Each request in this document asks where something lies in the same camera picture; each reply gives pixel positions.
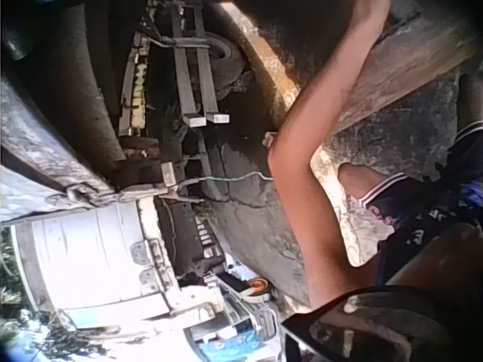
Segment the leg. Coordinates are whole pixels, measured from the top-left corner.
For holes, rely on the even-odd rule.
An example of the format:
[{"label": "leg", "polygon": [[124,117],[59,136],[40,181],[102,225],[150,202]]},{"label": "leg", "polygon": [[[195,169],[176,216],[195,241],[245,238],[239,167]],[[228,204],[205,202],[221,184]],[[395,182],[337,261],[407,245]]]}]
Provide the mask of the leg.
[{"label": "leg", "polygon": [[457,100],[458,134],[441,180],[448,185],[483,182],[483,80],[462,75]]},{"label": "leg", "polygon": [[461,75],[457,101],[458,132],[473,122],[483,121],[483,80]]},{"label": "leg", "polygon": [[346,192],[359,200],[366,196],[374,187],[388,179],[389,176],[377,172],[368,166],[345,162],[340,165],[337,178]]},{"label": "leg", "polygon": [[408,208],[421,201],[424,184],[397,173],[387,176],[370,167],[341,164],[339,182],[361,206],[387,225],[397,228],[406,217]]}]

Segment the shorts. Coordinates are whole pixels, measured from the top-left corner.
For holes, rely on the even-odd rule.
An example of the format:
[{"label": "shorts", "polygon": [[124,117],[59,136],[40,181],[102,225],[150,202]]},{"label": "shorts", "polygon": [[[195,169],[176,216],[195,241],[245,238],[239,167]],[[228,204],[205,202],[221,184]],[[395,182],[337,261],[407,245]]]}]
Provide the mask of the shorts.
[{"label": "shorts", "polygon": [[398,229],[438,194],[470,183],[481,183],[483,190],[483,121],[473,122],[458,132],[448,150],[446,167],[439,172],[441,178],[428,183],[397,173],[358,201],[385,224]]}]

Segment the tire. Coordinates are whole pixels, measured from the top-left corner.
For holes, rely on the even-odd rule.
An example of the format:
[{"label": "tire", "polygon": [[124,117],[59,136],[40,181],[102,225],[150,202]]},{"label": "tire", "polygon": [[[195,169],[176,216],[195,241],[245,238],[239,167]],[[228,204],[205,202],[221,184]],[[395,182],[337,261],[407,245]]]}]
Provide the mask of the tire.
[{"label": "tire", "polygon": [[[185,36],[195,36],[195,32],[185,32]],[[230,40],[212,32],[206,32],[206,37],[210,45],[210,63],[214,87],[217,91],[220,91],[236,81],[245,67],[245,61],[238,47]],[[190,49],[187,53],[190,66],[196,66],[196,51]]]}]

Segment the dark shorts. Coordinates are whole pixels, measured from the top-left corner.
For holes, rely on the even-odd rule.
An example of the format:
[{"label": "dark shorts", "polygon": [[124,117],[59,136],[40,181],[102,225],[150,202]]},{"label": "dark shorts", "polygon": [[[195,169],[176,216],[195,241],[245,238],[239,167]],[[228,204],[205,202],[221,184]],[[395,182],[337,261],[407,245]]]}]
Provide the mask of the dark shorts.
[{"label": "dark shorts", "polygon": [[385,224],[398,229],[411,215],[437,198],[439,192],[466,183],[483,184],[483,121],[471,123],[457,134],[448,150],[447,165],[440,174],[439,181],[425,183],[397,173],[358,201]]},{"label": "dark shorts", "polygon": [[441,178],[423,183],[398,173],[359,200],[395,232],[378,244],[375,284],[385,284],[445,229],[483,224],[483,121],[462,129]]}]

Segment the metal frame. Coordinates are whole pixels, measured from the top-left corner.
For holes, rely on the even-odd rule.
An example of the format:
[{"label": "metal frame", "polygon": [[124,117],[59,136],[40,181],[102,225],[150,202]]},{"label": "metal frame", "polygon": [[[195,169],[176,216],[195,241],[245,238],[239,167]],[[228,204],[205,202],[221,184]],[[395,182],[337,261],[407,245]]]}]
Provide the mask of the metal frame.
[{"label": "metal frame", "polygon": [[[171,6],[171,19],[173,22],[173,36],[181,38],[181,15],[177,6]],[[189,78],[188,60],[183,48],[174,49],[174,65],[176,68],[176,81],[180,97],[181,115],[183,121],[190,127],[206,126],[206,117],[200,116],[196,111],[195,97]]]}]

